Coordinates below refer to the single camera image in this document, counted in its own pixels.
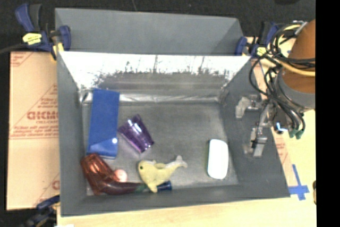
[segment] purple plastic cup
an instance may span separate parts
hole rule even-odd
[[[123,135],[139,153],[145,152],[155,143],[139,114],[128,119],[118,128],[118,132]]]

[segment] blue clamp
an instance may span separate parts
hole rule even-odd
[[[41,30],[39,26],[40,8],[41,4],[30,5],[24,3],[15,9],[15,17],[26,31],[23,36],[26,48],[33,51],[51,52],[53,58],[56,59],[58,50],[68,51],[71,48],[70,28],[61,26],[51,35]]]
[[[42,203],[39,203],[36,207],[38,213],[30,217],[24,223],[18,225],[18,227],[42,227],[47,222],[56,222],[56,212],[51,207],[52,205],[60,201],[60,196],[54,196]]]
[[[247,52],[253,58],[261,56],[267,48],[267,45],[271,42],[275,33],[279,30],[279,26],[274,22],[263,22],[261,34],[257,41],[252,44],[247,42],[246,37],[242,36],[236,45],[235,55],[241,56],[242,53]]]

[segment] white mouse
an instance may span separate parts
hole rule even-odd
[[[209,141],[208,174],[222,180],[227,176],[229,165],[229,149],[225,141],[211,139]]]

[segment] blue sponge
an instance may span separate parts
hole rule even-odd
[[[87,154],[115,158],[118,152],[118,110],[120,93],[94,89]]]

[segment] yellow toy fish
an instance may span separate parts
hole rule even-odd
[[[188,166],[187,163],[183,161],[181,155],[178,155],[175,161],[168,164],[142,160],[138,164],[138,172],[149,189],[157,193],[157,186],[168,181],[172,173],[181,166]]]

